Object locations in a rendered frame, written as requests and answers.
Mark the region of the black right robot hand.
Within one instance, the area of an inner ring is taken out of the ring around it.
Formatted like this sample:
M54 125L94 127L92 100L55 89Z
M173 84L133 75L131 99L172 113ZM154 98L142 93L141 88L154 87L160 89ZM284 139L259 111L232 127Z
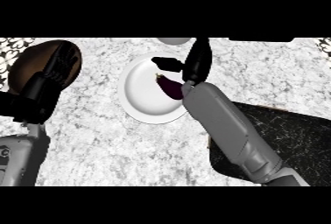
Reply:
M213 50L210 39L197 38L185 62L166 57L154 57L151 61L162 71L182 73L182 80L193 81L198 85L206 82L212 70Z

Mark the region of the dark purple eggplant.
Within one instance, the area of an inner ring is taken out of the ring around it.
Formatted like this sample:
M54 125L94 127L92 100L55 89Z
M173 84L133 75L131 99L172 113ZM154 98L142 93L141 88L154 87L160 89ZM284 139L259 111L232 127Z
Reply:
M173 99L181 100L184 98L182 94L182 84L170 80L163 74L157 75L157 83L160 85L160 88L164 92L164 94Z

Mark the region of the white round plate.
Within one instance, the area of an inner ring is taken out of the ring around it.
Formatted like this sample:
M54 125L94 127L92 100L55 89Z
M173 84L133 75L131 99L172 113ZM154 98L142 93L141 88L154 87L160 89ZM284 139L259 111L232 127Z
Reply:
M187 108L182 101L173 100L157 84L157 75L163 74L170 80L184 83L182 74L162 71L151 61L154 57L181 57L169 52L151 52L136 57L128 64L119 77L120 105L131 115L142 123L163 124L179 119Z

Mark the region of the black speckled tray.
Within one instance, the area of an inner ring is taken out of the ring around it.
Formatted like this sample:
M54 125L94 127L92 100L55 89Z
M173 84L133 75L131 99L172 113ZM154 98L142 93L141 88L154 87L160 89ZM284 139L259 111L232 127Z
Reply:
M311 186L331 186L331 120L235 102L263 140Z

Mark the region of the grey round object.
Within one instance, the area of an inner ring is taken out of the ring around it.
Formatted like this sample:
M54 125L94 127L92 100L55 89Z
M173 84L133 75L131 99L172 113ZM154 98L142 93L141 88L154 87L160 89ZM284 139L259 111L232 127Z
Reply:
M191 38L159 38L159 41L170 46L179 46L185 44Z

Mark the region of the black flat appliance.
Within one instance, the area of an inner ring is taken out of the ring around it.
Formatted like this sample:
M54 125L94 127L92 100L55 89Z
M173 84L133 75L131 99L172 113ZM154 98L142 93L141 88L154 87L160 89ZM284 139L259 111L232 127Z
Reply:
M292 42L296 38L240 38L230 37L231 41L253 41L253 42Z

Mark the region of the black white patterned object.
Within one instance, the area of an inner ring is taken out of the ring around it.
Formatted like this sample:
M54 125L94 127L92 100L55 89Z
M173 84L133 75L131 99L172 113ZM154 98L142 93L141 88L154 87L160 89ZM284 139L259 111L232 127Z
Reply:
M320 51L331 58L331 38L315 38Z
M34 38L0 38L0 91L9 89L8 75L11 67L34 41Z

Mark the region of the brown round wooden board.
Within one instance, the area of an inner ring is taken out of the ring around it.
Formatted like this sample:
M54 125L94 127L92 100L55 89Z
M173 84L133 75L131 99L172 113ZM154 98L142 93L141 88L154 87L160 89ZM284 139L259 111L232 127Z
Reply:
M8 93L20 95L20 92L24 88L24 85L27 84L29 79L32 78L36 72L43 70L61 42L63 40L51 40L42 44L30 46L24 50L9 70L9 90L6 91ZM76 50L74 57L77 57L77 63L74 64L74 67L71 69L67 81L63 85L63 89L65 89L74 82L82 69L82 51L79 49L79 46L73 42L68 41L68 43L71 44L71 49Z

